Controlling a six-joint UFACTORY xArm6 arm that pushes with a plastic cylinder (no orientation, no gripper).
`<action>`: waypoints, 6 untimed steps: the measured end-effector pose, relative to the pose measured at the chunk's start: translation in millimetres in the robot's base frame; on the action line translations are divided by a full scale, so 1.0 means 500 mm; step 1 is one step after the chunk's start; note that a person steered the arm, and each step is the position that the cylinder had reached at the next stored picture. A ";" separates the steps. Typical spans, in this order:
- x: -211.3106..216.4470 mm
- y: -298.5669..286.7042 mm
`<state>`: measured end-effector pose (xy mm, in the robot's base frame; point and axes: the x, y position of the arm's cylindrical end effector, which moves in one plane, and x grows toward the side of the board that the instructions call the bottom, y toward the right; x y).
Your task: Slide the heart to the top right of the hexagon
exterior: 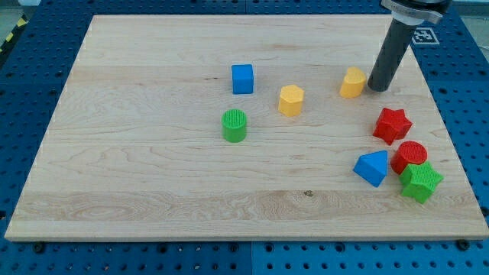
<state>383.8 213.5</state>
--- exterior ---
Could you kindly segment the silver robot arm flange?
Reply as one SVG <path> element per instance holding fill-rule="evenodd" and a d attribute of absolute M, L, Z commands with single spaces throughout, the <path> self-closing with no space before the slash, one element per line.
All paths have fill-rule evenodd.
<path fill-rule="evenodd" d="M 451 4 L 452 0 L 381 0 L 381 5 L 391 11 L 393 19 L 409 26 L 424 21 L 438 24 Z"/>

